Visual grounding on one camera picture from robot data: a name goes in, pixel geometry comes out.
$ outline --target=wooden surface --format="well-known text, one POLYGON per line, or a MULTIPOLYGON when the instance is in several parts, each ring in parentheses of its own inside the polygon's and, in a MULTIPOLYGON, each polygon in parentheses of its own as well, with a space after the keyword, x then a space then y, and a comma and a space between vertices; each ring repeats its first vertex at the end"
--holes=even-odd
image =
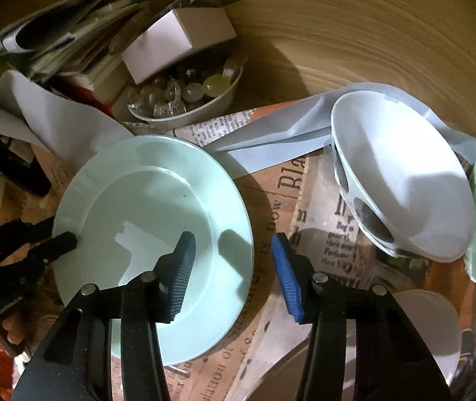
MULTIPOLYGON (((57 0, 0 0, 0 28, 57 0)), ((355 81, 396 85, 476 136, 476 0, 243 0, 228 8, 271 102, 355 81)))

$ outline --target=paper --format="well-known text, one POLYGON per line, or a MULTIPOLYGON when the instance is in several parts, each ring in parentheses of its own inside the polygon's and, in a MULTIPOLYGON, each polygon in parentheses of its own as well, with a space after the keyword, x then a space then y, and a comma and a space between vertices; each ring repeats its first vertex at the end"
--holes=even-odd
POLYGON ((47 149, 73 174, 98 151, 133 136, 97 109, 47 92, 17 71, 0 79, 0 108, 11 113, 0 111, 0 134, 47 149))
POLYGON ((476 139, 448 127, 424 103, 401 89, 387 84, 354 83, 344 88, 297 101, 277 113, 239 128, 205 146, 232 178, 289 161, 331 142, 331 111, 342 95, 370 90, 402 101, 427 119, 470 163, 476 160, 476 139))

